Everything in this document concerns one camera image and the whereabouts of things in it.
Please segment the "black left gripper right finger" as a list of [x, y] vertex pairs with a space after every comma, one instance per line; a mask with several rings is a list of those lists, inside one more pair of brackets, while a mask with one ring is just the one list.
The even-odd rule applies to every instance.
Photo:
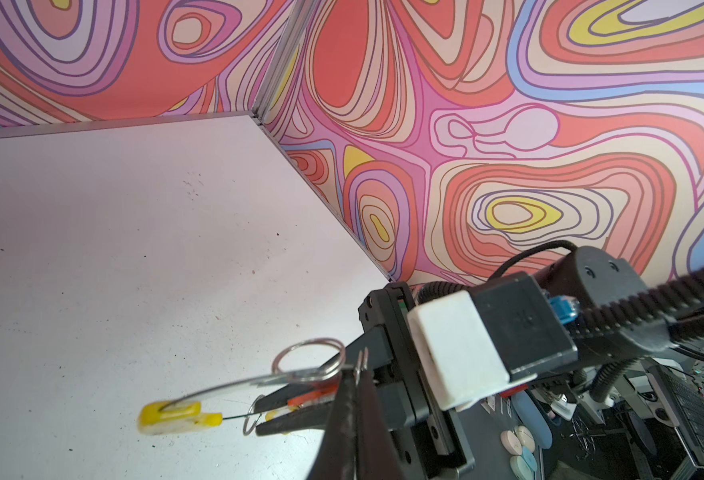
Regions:
[[356, 387], [357, 478], [404, 479], [398, 452], [387, 428], [373, 375], [362, 371]]

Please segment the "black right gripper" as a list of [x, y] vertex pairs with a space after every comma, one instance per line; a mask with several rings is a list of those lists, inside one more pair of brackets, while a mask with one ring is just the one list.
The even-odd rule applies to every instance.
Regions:
[[[358, 308], [363, 333], [347, 347], [347, 361], [368, 350], [385, 424], [408, 479], [467, 479], [475, 458], [458, 414], [442, 411], [429, 388], [407, 321], [414, 308], [405, 283], [371, 291]], [[256, 435], [324, 430], [335, 398], [301, 409], [287, 405], [334, 383], [291, 384], [257, 400], [254, 412], [269, 419], [256, 426]]]

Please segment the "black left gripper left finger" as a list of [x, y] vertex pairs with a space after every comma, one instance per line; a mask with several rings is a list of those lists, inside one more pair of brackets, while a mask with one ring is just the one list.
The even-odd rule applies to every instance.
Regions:
[[352, 370], [342, 372], [316, 460], [309, 480], [352, 480], [356, 476], [357, 400]]

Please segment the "key with red tag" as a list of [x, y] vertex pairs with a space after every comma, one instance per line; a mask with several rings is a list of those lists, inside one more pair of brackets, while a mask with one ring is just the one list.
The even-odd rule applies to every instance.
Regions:
[[302, 395], [291, 398], [287, 401], [287, 406], [291, 409], [307, 408], [313, 405], [327, 403], [335, 398], [338, 385], [330, 385], [312, 390]]

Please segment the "grey keyring with yellow grip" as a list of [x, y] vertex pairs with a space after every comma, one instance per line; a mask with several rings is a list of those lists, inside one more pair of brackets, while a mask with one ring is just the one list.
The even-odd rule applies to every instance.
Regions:
[[[297, 350], [326, 347], [336, 352], [327, 365], [286, 370], [282, 361]], [[242, 380], [230, 381], [183, 395], [145, 405], [138, 415], [137, 428], [143, 435], [163, 436], [201, 432], [221, 426], [229, 420], [221, 412], [206, 412], [206, 400], [229, 394], [261, 391], [271, 387], [307, 387], [312, 392], [323, 391], [340, 379], [346, 364], [347, 351], [338, 339], [318, 337], [294, 343], [281, 350], [270, 366], [270, 372]]]

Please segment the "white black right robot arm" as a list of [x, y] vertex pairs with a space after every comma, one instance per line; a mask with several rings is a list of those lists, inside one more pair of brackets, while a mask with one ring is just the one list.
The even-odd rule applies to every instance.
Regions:
[[359, 317], [344, 359], [363, 378], [340, 379], [333, 397], [294, 385], [256, 400], [256, 413], [305, 401], [256, 433], [323, 430], [321, 479], [498, 479], [500, 431], [480, 401], [588, 367], [590, 395], [605, 399], [632, 362], [704, 339], [704, 268], [649, 288], [626, 261], [567, 244], [532, 275], [505, 263], [476, 286], [391, 283]]

